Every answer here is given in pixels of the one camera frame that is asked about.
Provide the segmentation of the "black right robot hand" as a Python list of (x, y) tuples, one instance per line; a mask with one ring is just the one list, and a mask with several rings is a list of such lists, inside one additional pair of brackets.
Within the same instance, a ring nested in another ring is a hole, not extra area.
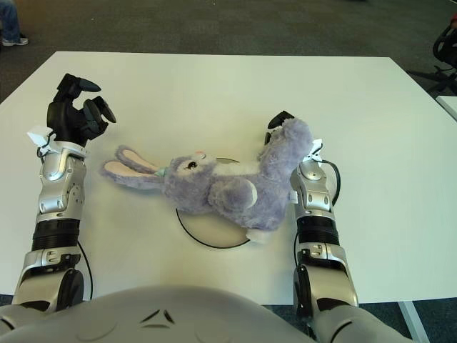
[(267, 145), (270, 142), (273, 132), (277, 128), (282, 127), (285, 120), (294, 119), (294, 118), (295, 118), (295, 116), (288, 113), (287, 111), (281, 111), (272, 120), (270, 120), (270, 122), (268, 123), (268, 126), (267, 126), (267, 132), (265, 134), (264, 144)]

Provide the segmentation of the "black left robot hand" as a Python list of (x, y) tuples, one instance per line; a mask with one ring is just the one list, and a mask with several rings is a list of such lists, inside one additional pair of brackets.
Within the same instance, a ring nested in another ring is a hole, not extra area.
[(65, 74), (57, 86), (57, 93), (47, 110), (46, 124), (56, 135), (57, 141), (67, 141), (85, 146), (87, 141), (101, 136), (116, 117), (101, 96), (84, 101), (81, 109), (73, 105), (81, 92), (99, 92), (101, 88), (72, 74)]

